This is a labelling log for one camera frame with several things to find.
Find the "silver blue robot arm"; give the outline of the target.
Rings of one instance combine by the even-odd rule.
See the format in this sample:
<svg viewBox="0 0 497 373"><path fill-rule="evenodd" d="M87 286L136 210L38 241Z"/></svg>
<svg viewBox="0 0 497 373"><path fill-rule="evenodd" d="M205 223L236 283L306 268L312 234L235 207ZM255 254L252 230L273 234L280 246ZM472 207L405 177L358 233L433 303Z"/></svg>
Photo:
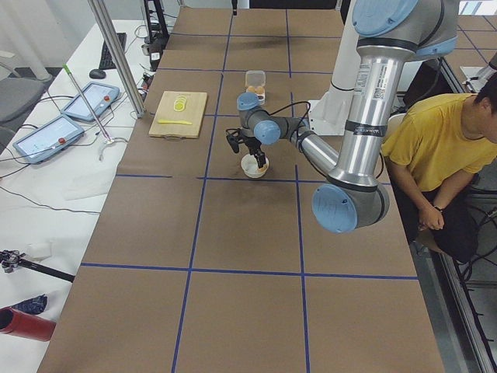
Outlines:
<svg viewBox="0 0 497 373"><path fill-rule="evenodd" d="M258 166L266 164L263 145L287 139L322 173L327 182L312 197L318 223L334 233L373 225L388 212L389 196L374 176L401 72L407 61L449 54L456 45L457 1L358 1L349 16L359 39L360 64L336 151L303 117L277 117L256 94L237 98L241 125L228 129L234 152L244 144Z"/></svg>

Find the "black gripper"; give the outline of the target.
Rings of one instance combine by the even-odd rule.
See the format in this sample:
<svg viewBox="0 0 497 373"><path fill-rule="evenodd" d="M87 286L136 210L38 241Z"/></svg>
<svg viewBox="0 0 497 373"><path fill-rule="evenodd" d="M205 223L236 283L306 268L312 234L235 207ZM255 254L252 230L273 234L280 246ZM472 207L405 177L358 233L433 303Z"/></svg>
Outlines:
<svg viewBox="0 0 497 373"><path fill-rule="evenodd" d="M248 148L249 154L253 156L259 168L266 166L266 155L261 150L262 143L255 137L245 137L243 143Z"/></svg>

